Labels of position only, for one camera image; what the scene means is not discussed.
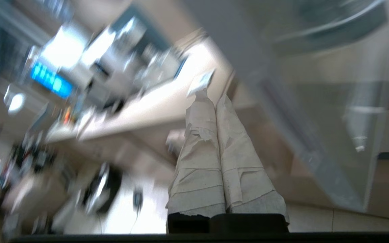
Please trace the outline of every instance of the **white countertop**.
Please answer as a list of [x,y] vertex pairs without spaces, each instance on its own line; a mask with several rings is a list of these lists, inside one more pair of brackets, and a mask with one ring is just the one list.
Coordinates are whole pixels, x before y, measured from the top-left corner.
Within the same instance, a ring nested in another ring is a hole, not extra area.
[[[193,78],[212,69],[215,72],[207,90],[208,97],[216,104],[229,86],[232,67],[210,38],[193,46],[186,54],[187,61],[175,80],[148,92],[139,100],[127,103],[114,117],[104,121],[93,120],[79,139],[88,140],[185,119],[185,111],[195,99],[194,96],[186,97]],[[67,129],[51,132],[47,142],[70,139],[76,134]]]

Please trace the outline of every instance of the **transparent plastic shield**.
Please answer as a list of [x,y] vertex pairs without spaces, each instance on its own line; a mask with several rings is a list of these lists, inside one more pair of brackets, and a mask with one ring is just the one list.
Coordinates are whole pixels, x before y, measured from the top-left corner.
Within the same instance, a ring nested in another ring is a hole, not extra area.
[[384,2],[185,4],[332,202],[366,210],[389,100]]

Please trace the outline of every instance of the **floor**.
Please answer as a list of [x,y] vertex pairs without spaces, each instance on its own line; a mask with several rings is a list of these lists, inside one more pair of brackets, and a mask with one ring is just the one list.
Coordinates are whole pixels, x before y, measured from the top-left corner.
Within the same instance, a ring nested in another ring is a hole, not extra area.
[[[141,187],[144,204],[136,219],[133,189]],[[165,234],[168,200],[166,185],[148,178],[123,177],[120,191],[107,214],[86,216],[76,211],[65,234]],[[389,219],[337,209],[287,203],[290,232],[389,231]]]

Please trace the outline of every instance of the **black cable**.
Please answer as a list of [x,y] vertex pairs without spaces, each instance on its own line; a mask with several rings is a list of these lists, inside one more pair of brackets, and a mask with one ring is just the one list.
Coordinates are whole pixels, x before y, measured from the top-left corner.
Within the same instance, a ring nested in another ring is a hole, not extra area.
[[132,231],[133,228],[134,228],[134,225],[136,225],[137,218],[139,217],[139,212],[140,212],[140,210],[138,209],[138,210],[136,211],[136,220],[134,220],[133,226],[131,227],[131,230],[130,230],[130,234],[131,234],[131,231]]
[[97,214],[99,217],[99,223],[100,223],[100,234],[103,234],[103,228],[102,228],[102,219],[100,218],[100,214]]

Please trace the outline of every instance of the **ceiling light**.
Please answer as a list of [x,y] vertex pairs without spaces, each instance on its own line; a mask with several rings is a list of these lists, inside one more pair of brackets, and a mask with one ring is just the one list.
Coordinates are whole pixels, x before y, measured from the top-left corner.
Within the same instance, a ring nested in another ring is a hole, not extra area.
[[100,59],[115,40],[116,33],[106,28],[83,53],[81,61],[88,67]]
[[13,96],[9,108],[8,108],[8,113],[10,115],[15,115],[17,112],[22,109],[23,105],[25,104],[25,95],[24,94],[16,94]]
[[89,42],[89,35],[79,25],[67,23],[58,30],[44,47],[41,57],[58,71],[60,68],[72,69],[82,56]]

